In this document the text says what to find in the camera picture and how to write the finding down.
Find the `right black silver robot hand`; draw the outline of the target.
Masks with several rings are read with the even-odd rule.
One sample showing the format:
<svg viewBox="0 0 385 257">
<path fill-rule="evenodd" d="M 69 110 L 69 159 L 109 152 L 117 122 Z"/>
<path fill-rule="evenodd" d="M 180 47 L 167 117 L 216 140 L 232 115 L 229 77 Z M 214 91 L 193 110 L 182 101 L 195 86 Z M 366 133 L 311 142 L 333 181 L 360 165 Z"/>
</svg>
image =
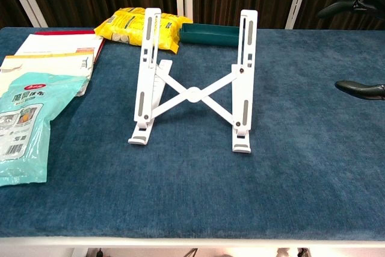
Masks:
<svg viewBox="0 0 385 257">
<path fill-rule="evenodd" d="M 384 0 L 336 0 L 336 2 L 318 12 L 319 18 L 334 16 L 342 12 L 368 14 L 384 19 Z M 341 80 L 334 86 L 340 91 L 359 99 L 370 101 L 384 100 L 384 84 L 365 85 L 359 82 Z"/>
</svg>

